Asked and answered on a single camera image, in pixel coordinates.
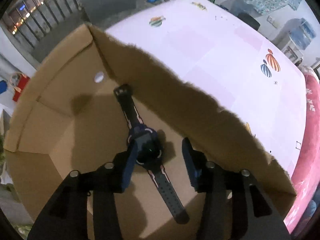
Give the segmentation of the black trash bin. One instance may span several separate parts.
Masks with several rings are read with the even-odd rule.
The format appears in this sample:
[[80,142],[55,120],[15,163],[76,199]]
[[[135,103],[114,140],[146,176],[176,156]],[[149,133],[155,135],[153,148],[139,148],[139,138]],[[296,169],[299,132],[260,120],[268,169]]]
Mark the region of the black trash bin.
[[257,20],[255,20],[251,15],[249,15],[245,12],[240,12],[237,15],[237,18],[242,20],[242,22],[246,23],[247,25],[249,25],[251,28],[253,28],[256,31],[258,31],[260,28],[260,23]]

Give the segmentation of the pink floral blanket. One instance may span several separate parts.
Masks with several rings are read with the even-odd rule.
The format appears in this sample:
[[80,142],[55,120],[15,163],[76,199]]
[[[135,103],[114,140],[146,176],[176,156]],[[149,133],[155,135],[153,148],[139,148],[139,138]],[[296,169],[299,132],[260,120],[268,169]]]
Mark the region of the pink floral blanket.
[[300,67],[306,84],[306,125],[300,154],[291,180],[296,200],[284,223],[293,233],[319,184],[319,78],[310,67]]

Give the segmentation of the brown cardboard box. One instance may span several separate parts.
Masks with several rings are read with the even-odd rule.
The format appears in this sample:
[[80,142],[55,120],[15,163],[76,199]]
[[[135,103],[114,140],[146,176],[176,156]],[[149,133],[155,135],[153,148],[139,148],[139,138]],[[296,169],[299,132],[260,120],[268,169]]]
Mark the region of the brown cardboard box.
[[165,171],[189,222],[175,222],[135,162],[129,186],[114,195],[122,239],[197,239],[206,195],[191,186],[184,138],[227,171],[249,170],[284,219],[295,190],[248,124],[143,50],[84,24],[29,80],[5,136],[9,171],[34,222],[71,171],[95,171],[127,150],[129,128],[113,92],[124,84],[144,124],[158,134]]

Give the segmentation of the large clear water jug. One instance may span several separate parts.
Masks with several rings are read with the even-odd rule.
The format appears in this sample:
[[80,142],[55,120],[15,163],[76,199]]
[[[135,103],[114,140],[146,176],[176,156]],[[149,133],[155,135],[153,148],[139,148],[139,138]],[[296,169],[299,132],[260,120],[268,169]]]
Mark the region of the large clear water jug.
[[230,8],[230,13],[238,16],[240,13],[251,14],[254,7],[252,0],[233,0]]

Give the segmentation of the red gift bag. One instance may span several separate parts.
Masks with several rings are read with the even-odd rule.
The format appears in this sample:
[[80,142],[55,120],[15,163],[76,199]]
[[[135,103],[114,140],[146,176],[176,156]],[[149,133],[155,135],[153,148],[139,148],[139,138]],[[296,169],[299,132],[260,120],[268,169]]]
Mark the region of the red gift bag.
[[9,83],[14,89],[14,96],[12,98],[14,102],[18,101],[22,91],[24,90],[29,80],[30,77],[21,72],[14,72],[11,75]]

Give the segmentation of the pink and black watch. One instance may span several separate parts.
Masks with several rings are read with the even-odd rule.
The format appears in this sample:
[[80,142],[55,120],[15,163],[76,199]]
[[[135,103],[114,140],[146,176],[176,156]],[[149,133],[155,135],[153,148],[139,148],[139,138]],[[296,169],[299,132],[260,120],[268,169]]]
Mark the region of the pink and black watch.
[[137,145],[135,161],[146,169],[157,191],[177,224],[187,224],[189,215],[183,207],[163,165],[163,146],[157,132],[146,126],[132,99],[132,90],[124,84],[114,89],[114,95],[124,113],[129,135],[127,143]]

